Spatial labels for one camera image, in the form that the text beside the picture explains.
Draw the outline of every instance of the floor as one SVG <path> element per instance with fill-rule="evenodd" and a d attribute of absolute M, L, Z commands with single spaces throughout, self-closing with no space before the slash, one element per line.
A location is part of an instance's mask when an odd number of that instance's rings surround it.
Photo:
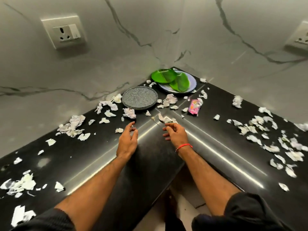
<path fill-rule="evenodd" d="M 206 206 L 187 167 L 179 172 L 171 184 L 178 207 L 180 219 L 186 231 L 191 231 L 191 222 L 199 214 L 208 214 Z M 162 199 L 158 199 L 153 208 L 144 216 L 134 231 L 165 231 L 164 208 Z"/>

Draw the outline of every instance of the stack of gray plates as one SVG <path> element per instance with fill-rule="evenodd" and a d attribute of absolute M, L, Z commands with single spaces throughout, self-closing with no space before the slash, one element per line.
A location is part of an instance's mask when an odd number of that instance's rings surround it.
<path fill-rule="evenodd" d="M 122 96 L 122 103 L 131 109 L 148 109 L 156 104 L 158 94 L 155 90 L 146 86 L 138 86 L 128 89 Z"/>

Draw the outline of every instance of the red bracelet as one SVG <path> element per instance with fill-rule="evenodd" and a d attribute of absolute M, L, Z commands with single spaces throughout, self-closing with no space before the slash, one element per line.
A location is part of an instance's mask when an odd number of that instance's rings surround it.
<path fill-rule="evenodd" d="M 175 150 L 175 152 L 178 152 L 178 150 L 179 150 L 181 147 L 188 146 L 188 145 L 191 146 L 191 148 L 193 148 L 193 146 L 190 145 L 189 143 L 185 143 L 185 144 L 180 145 L 180 146 Z"/>

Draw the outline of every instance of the person's left hand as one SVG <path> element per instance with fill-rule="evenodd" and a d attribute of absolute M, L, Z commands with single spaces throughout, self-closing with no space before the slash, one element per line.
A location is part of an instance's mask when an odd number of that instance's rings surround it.
<path fill-rule="evenodd" d="M 135 124 L 135 122 L 129 123 L 119 138 L 119 146 L 116 151 L 117 157 L 124 157 L 129 160 L 137 148 L 138 130 L 132 127 L 133 124 Z"/>

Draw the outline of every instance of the electrical outlet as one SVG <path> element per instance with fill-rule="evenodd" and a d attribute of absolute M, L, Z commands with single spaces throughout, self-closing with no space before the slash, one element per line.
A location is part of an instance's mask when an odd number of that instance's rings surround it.
<path fill-rule="evenodd" d="M 308 51 L 308 21 L 301 22 L 286 45 Z"/>
<path fill-rule="evenodd" d="M 78 16 L 43 19 L 42 22 L 55 49 L 86 42 Z"/>

